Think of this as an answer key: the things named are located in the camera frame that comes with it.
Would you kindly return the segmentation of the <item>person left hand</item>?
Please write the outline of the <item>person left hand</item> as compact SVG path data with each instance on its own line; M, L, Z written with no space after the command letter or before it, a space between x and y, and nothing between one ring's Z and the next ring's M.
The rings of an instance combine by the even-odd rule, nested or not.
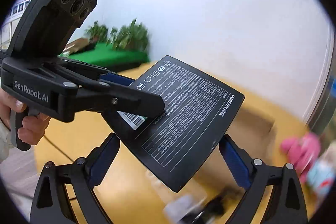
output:
M1 89L1 121L10 128L10 112L22 113L26 105ZM37 145L45 135L51 117L40 113L38 116L26 116L18 130L18 138L30 145Z

